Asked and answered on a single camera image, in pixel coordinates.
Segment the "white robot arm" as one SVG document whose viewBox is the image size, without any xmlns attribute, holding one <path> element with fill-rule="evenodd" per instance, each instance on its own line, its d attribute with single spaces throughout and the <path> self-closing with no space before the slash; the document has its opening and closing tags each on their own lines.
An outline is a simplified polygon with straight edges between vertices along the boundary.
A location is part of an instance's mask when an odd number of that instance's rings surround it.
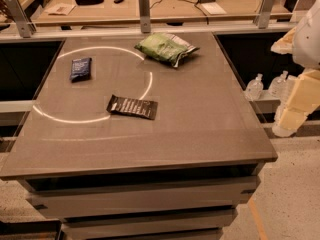
<svg viewBox="0 0 320 240">
<path fill-rule="evenodd" d="M 276 136 L 289 137 L 320 106 L 320 0 L 271 51 L 291 54 L 293 62 L 304 68 L 298 77 L 287 78 L 272 126 Z"/>
</svg>

